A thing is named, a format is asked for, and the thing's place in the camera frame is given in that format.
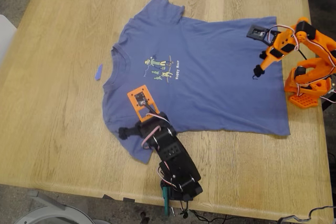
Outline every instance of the orange bracket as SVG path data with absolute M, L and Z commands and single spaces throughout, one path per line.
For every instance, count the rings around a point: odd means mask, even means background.
M 140 111 L 142 109 L 147 109 L 145 106 L 146 104 L 149 106 L 153 106 L 157 114 L 160 113 L 146 85 L 142 85 L 141 87 L 138 87 L 128 92 L 127 96 L 130 99 L 132 106 L 141 122 L 144 122 L 152 117 L 151 115 L 146 115 L 142 117 L 140 114 Z

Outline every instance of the chair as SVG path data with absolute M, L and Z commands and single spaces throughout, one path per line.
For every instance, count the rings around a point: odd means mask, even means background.
M 0 15 L 0 64 L 15 32 L 15 26 L 4 15 Z

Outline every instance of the t-shirt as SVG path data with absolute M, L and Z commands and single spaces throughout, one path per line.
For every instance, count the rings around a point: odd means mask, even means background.
M 271 27 L 275 17 L 205 22 L 183 17 L 184 6 L 151 0 L 125 25 L 112 48 L 112 75 L 103 85 L 103 118 L 119 127 L 139 120 L 127 93 L 146 85 L 177 132 L 231 130 L 289 135 L 281 62 L 252 79 L 266 49 L 246 37 L 252 24 Z M 147 162 L 139 136 L 120 143 Z

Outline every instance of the wood grain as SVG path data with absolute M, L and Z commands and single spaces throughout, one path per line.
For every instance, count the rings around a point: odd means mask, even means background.
M 157 155 L 147 165 L 132 159 L 101 114 L 111 46 L 148 1 L 30 1 L 0 68 L 0 183 L 163 205 Z M 207 21 L 275 15 L 291 25 L 309 16 L 307 0 L 170 1 Z M 298 60 L 296 53 L 283 60 L 284 78 Z M 278 219 L 332 204 L 321 108 L 288 103 L 288 114 L 289 137 L 179 134 L 202 176 L 204 192 L 190 208 Z M 331 220 L 331 210 L 313 216 Z

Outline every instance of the cartoon figure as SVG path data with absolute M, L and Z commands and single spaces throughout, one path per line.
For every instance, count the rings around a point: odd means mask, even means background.
M 165 70 L 165 66 L 171 66 L 173 64 L 172 61 L 156 61 L 156 56 L 152 56 L 150 59 L 145 60 L 146 65 L 151 65 L 155 68 L 159 68 L 161 70 Z
M 159 71 L 152 71 L 152 73 L 153 73 L 153 74 L 156 74 L 156 75 L 159 75 L 159 74 L 160 74 Z M 173 75 L 173 74 L 170 73 L 170 72 L 162 72 L 162 73 L 161 73 L 161 76 L 162 76 L 162 77 L 167 77 L 167 78 L 168 78 L 168 77 L 171 78 L 172 75 Z M 156 77 L 154 77 L 154 80 L 162 80 L 161 76 L 156 76 Z
M 161 73 L 161 76 L 163 76 L 163 77 L 170 77 L 170 78 L 171 78 L 172 76 L 170 76 L 170 74 L 173 75 L 173 74 L 170 73 L 170 72 L 162 72 L 162 73 Z

